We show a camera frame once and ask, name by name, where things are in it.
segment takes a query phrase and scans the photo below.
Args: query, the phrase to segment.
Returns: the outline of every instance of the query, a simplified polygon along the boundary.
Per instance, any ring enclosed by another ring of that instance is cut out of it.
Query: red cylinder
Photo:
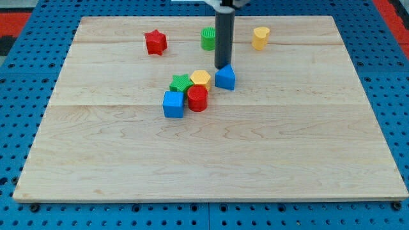
[[[187,90],[189,109],[201,112],[207,108],[207,89],[204,86],[192,86]]]

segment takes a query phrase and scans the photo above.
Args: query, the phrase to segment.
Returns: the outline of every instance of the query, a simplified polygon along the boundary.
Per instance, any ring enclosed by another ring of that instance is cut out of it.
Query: yellow block
[[[190,76],[195,85],[204,86],[207,92],[210,90],[210,74],[206,70],[195,70]]]
[[[264,46],[268,43],[268,37],[270,36],[270,29],[267,27],[257,27],[253,30],[253,39],[251,45],[256,50],[263,50]]]

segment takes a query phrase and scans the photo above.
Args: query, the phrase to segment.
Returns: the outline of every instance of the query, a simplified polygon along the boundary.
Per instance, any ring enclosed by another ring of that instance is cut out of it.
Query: green block
[[[201,32],[201,47],[204,50],[215,49],[216,30],[213,27],[205,27]]]
[[[189,74],[173,75],[173,81],[169,86],[170,91],[184,92],[185,96],[187,90],[193,86],[193,82],[189,79]]]

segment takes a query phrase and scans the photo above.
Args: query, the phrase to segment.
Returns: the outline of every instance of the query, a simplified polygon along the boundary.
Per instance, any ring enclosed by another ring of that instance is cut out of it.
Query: yellow heart block
[[[270,36],[270,29],[267,27],[257,27],[253,29],[253,39],[251,45],[256,50],[263,50],[264,46],[268,43],[268,37]]]

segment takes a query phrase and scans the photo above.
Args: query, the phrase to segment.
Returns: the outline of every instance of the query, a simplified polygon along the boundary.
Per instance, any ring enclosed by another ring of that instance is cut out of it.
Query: red surface
[[[0,37],[18,37],[31,13],[0,13]]]
[[[204,86],[192,86],[187,90],[189,109],[201,112],[207,108],[207,89]]]
[[[406,58],[409,58],[409,31],[404,27],[402,19],[395,11],[395,7],[388,0],[373,0],[373,3],[400,44]]]
[[[167,49],[166,35],[160,33],[157,29],[145,33],[145,40],[148,54],[162,55],[163,51]]]

